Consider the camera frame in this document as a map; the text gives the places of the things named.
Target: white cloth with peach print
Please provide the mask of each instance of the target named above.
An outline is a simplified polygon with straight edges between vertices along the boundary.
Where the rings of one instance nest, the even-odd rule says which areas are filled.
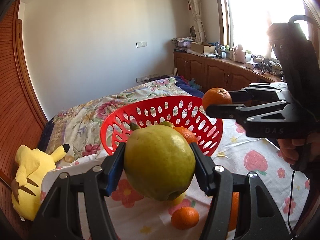
[[[84,173],[91,167],[101,164],[107,153],[89,155],[73,162],[71,167],[50,171],[42,182],[42,199],[61,172],[70,175]],[[223,120],[221,142],[211,156],[216,164],[229,171],[246,175],[256,171],[275,200],[284,221],[287,221],[292,169],[281,158],[279,150],[268,140],[248,138],[243,128],[234,120]],[[305,175],[296,172],[293,184],[291,226],[298,221],[309,192]],[[198,186],[194,177],[181,204],[169,207],[167,203],[157,202],[135,192],[123,173],[116,191],[106,197],[106,203],[116,233],[121,240],[196,240],[199,239],[207,217],[211,197],[207,197]],[[81,228],[84,239],[89,239],[90,231],[86,221],[84,200],[80,206]],[[200,215],[198,224],[185,231],[171,225],[172,213],[181,206],[193,206]],[[233,239],[234,232],[229,232],[228,239]]]

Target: orange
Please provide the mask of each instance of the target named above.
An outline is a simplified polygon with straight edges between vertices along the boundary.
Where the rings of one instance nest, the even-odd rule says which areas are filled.
[[[223,88],[211,88],[202,98],[202,105],[206,110],[209,105],[229,105],[232,99],[229,92]]]
[[[228,231],[236,229],[237,220],[238,220],[238,209],[239,209],[239,192],[234,192],[232,195],[232,204],[231,204]]]
[[[199,213],[192,207],[182,207],[176,210],[171,217],[171,224],[179,230],[192,228],[198,221]]]
[[[189,143],[195,142],[198,143],[196,136],[193,132],[191,132],[188,128],[180,127],[173,127],[178,133],[180,133],[186,141]]]

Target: pikachu plush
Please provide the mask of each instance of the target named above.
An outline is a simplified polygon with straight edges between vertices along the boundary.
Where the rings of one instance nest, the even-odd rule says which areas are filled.
[[[56,168],[56,162],[68,152],[70,146],[64,144],[51,155],[38,149],[31,150],[21,145],[15,161],[19,168],[11,183],[11,200],[14,209],[25,219],[33,221],[40,207],[41,182],[47,172]]]

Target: human hand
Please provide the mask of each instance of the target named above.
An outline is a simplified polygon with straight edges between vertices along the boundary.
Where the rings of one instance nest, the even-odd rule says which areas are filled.
[[[285,162],[294,165],[298,160],[299,154],[295,150],[296,146],[304,145],[305,139],[278,139],[282,158]],[[312,162],[320,155],[320,133],[308,135],[307,143],[311,143],[311,153],[309,161]]]

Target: metal screw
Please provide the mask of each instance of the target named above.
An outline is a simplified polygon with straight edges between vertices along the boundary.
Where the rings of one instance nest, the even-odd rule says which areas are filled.
[[[99,172],[99,171],[102,171],[102,168],[101,168],[101,166],[97,165],[97,166],[94,166],[94,167],[92,168],[92,170],[93,170],[94,172]]]
[[[60,175],[59,175],[60,179],[66,179],[67,177],[68,177],[68,173],[66,173],[66,172],[60,173]]]
[[[224,167],[222,167],[221,165],[215,166],[214,169],[215,169],[216,171],[218,171],[218,172],[223,172],[223,171],[224,171]]]
[[[254,178],[258,177],[258,174],[251,171],[251,172],[249,172],[249,176],[254,179]]]

